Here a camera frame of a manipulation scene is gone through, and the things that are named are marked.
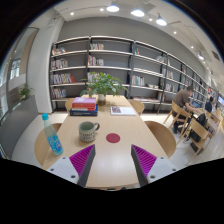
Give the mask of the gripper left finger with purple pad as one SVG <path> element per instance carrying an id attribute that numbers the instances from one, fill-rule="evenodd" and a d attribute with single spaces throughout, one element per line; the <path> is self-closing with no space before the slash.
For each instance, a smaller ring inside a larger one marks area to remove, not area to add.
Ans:
<path id="1" fill-rule="evenodd" d="M 70 157 L 60 157 L 47 171 L 85 187 L 94 157 L 95 145 L 90 145 Z"/>

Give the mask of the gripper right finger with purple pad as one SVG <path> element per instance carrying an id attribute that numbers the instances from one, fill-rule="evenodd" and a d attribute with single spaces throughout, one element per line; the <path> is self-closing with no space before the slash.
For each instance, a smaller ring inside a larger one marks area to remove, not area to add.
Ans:
<path id="1" fill-rule="evenodd" d="M 177 171 L 177 168 L 166 157 L 156 157 L 136 145 L 131 146 L 131 156 L 141 187 Z"/>

